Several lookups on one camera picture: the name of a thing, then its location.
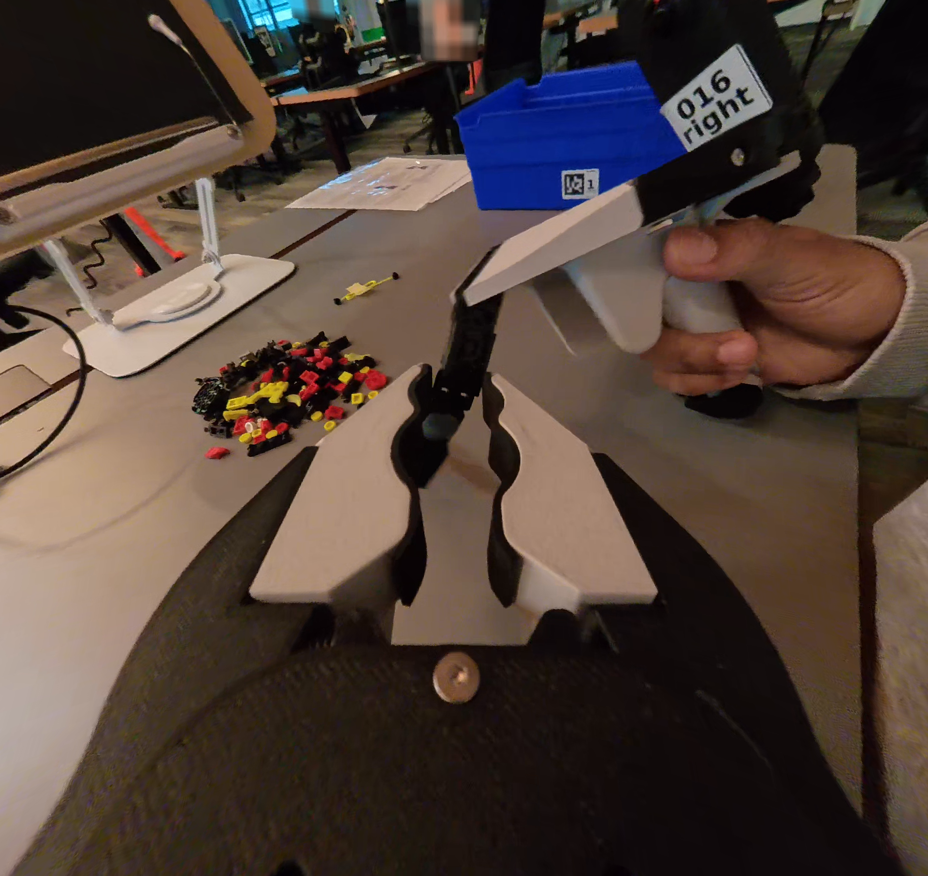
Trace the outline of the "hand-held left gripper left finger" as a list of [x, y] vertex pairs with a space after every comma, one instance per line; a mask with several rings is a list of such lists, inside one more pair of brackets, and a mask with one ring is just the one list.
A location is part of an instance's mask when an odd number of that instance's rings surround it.
[[431, 384], [431, 367], [414, 365], [314, 447], [249, 588], [254, 600], [365, 615], [391, 639], [396, 604], [415, 598], [427, 559], [419, 488], [399, 454], [420, 386]]

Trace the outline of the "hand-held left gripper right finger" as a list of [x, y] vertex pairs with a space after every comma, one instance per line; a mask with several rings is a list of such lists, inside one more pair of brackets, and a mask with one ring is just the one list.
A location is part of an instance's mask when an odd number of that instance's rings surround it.
[[655, 581], [588, 445], [498, 374], [481, 405], [498, 480], [487, 566], [500, 604], [536, 617], [652, 605]]

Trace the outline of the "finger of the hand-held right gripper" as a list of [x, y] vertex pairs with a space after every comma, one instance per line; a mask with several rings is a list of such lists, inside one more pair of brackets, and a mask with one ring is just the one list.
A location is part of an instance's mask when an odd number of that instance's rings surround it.
[[474, 305], [540, 275], [568, 275], [604, 329], [604, 344], [641, 355], [663, 328], [667, 221], [646, 225], [632, 185], [615, 187], [497, 246], [460, 295]]
[[569, 353], [583, 357], [604, 346], [603, 327], [568, 275], [540, 275], [531, 288]]

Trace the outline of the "black lego car assembly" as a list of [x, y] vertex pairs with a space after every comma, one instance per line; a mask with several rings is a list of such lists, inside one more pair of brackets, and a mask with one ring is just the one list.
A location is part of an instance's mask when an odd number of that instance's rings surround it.
[[416, 478], [420, 488], [443, 465], [451, 439], [481, 394], [503, 300], [498, 294], [469, 305], [462, 296], [456, 296], [444, 359], [423, 405]]

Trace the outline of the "pile of lego pieces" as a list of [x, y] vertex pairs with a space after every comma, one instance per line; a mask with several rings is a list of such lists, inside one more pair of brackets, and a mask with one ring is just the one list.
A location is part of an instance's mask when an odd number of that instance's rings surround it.
[[330, 434], [390, 382], [371, 354], [320, 331], [269, 341], [197, 379], [191, 411], [218, 442], [207, 459], [221, 460], [233, 447], [255, 459], [290, 444], [306, 424]]

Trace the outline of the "person's right hand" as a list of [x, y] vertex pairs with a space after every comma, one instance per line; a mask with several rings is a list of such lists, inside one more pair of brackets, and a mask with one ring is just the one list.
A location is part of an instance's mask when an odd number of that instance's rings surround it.
[[761, 219], [673, 230], [664, 264], [673, 279], [728, 285], [739, 315], [723, 332], [665, 327], [641, 355], [677, 395], [722, 391], [749, 374], [771, 386], [838, 383], [888, 336], [907, 295], [886, 252]]

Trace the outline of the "blue plastic bin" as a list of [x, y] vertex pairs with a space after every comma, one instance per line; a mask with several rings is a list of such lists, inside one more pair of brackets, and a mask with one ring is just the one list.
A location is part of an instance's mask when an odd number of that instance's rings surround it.
[[483, 211], [569, 209], [686, 152], [634, 61], [518, 78], [455, 119]]

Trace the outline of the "white instruction sheet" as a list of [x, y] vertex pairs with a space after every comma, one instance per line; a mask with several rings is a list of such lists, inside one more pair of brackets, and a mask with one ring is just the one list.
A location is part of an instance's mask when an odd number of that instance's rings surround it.
[[338, 175], [288, 209], [417, 212], [470, 183], [465, 160], [388, 156]]

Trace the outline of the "white metal screen stand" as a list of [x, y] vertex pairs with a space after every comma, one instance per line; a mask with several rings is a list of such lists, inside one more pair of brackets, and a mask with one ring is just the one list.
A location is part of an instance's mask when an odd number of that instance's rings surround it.
[[[58, 159], [2, 167], [2, 256], [39, 245], [91, 323], [65, 351], [121, 379], [153, 367], [295, 272], [286, 260], [222, 256], [213, 175], [270, 146], [271, 116], [241, 125], [201, 117]], [[145, 197], [195, 181], [202, 256], [119, 310], [103, 308], [79, 279], [61, 234]]]

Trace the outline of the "red metal bar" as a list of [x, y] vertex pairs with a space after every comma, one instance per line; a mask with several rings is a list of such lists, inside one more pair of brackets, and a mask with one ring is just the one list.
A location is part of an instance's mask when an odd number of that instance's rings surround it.
[[172, 262], [177, 262], [187, 257], [187, 253], [173, 247], [168, 241], [156, 231], [155, 227], [145, 219], [141, 212], [132, 206], [126, 207], [122, 211], [123, 218], [127, 221], [132, 231], [140, 237], [145, 246], [152, 246], [160, 253], [163, 253]]

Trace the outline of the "grey table hatch cover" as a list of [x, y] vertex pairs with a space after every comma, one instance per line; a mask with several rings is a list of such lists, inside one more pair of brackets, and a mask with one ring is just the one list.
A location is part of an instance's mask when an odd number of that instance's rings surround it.
[[1, 372], [1, 420], [29, 407], [52, 392], [51, 384], [30, 368], [17, 364]]

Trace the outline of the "screen with tan frame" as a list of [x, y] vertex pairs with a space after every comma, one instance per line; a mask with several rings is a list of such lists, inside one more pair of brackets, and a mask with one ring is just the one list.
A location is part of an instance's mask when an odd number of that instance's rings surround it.
[[2, 198], [262, 151], [274, 108], [240, 43], [207, 0], [1, 0]]

